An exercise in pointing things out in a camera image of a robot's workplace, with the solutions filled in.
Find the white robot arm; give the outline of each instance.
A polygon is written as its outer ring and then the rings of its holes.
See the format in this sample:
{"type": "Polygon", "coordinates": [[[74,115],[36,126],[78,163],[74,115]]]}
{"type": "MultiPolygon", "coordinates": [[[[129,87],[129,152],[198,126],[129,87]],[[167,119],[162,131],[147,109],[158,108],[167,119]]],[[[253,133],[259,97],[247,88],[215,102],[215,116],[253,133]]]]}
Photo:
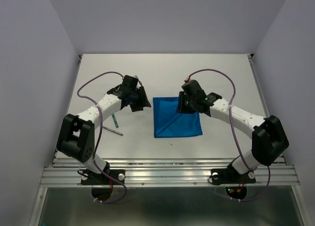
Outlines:
{"type": "Polygon", "coordinates": [[[212,178],[214,185],[234,184],[247,177],[249,171],[263,164],[271,165],[274,160],[289,146],[280,120],[275,116],[264,118],[251,114],[236,106],[231,106],[220,95],[215,93],[205,94],[199,83],[195,80],[186,82],[183,92],[179,93],[179,113],[204,113],[210,117],[222,120],[245,133],[252,139],[252,149],[243,154],[243,159],[238,156],[226,169],[212,169],[217,173],[212,178]]]}
{"type": "Polygon", "coordinates": [[[144,87],[139,86],[138,83],[138,78],[126,75],[122,84],[109,90],[97,103],[97,106],[94,105],[78,115],[66,115],[57,141],[57,150],[77,159],[88,170],[96,174],[101,172],[96,167],[94,160],[104,172],[109,170],[108,162],[97,154],[93,155],[94,131],[100,126],[100,113],[97,107],[102,111],[103,121],[128,105],[133,112],[143,110],[143,107],[151,107],[144,87]]]}

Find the metal rod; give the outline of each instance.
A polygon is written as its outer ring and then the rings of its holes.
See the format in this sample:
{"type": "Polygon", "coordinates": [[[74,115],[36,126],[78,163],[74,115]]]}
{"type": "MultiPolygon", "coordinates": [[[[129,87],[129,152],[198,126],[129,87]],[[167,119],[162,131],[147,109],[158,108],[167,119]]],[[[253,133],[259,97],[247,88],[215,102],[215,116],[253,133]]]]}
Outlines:
{"type": "Polygon", "coordinates": [[[106,130],[109,130],[109,131],[111,131],[111,132],[113,132],[113,133],[116,133],[116,134],[118,134],[118,135],[120,135],[120,136],[123,136],[122,133],[120,133],[120,132],[118,132],[118,131],[115,131],[115,130],[112,130],[112,129],[108,128],[108,127],[103,126],[103,128],[106,129],[106,130]]]}

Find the green marker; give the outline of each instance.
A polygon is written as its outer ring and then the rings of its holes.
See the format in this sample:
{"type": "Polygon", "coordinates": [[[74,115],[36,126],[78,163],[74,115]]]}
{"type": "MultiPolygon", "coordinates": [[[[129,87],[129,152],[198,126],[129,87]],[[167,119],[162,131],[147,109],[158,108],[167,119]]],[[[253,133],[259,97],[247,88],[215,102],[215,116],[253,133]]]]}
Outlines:
{"type": "Polygon", "coordinates": [[[116,118],[115,118],[115,114],[112,114],[112,118],[113,118],[113,120],[114,120],[115,127],[116,127],[116,128],[119,128],[118,123],[117,123],[117,120],[116,120],[116,118]]]}

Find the white table surface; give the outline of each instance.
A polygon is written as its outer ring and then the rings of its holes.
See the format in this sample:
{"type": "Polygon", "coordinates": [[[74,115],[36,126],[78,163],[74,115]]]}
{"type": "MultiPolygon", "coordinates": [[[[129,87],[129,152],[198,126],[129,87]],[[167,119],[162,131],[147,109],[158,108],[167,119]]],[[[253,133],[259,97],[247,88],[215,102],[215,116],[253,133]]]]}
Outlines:
{"type": "MultiPolygon", "coordinates": [[[[184,79],[191,72],[204,68],[217,69],[231,77],[236,86],[234,105],[264,116],[252,70],[245,54],[84,54],[68,112],[75,115],[92,106],[88,100],[78,98],[76,91],[86,81],[106,71],[137,75],[153,105],[153,97],[178,96],[184,79]]],[[[207,94],[215,92],[226,100],[231,98],[232,86],[225,77],[207,71],[194,75],[193,79],[200,83],[207,94]]],[[[105,75],[83,89],[81,94],[100,100],[109,89],[120,83],[119,76],[105,75]]],[[[238,156],[230,126],[206,115],[200,115],[203,135],[188,138],[154,138],[153,108],[132,113],[129,107],[125,107],[115,113],[115,116],[119,124],[118,129],[115,128],[111,117],[104,124],[124,135],[103,131],[97,151],[102,158],[221,159],[238,156]]],[[[95,130],[95,138],[98,132],[99,129],[95,130]]],[[[236,134],[242,151],[250,150],[252,141],[238,130],[236,134]]],[[[62,153],[57,153],[56,157],[67,158],[62,153]]]]}

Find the blue cloth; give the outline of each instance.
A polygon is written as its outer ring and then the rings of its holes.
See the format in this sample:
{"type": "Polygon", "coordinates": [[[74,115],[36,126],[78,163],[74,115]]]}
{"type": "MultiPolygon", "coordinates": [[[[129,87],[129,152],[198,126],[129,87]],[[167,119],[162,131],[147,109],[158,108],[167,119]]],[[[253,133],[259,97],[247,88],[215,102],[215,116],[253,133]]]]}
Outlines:
{"type": "Polygon", "coordinates": [[[188,137],[202,135],[199,113],[177,113],[178,97],[154,97],[154,137],[188,137]]]}

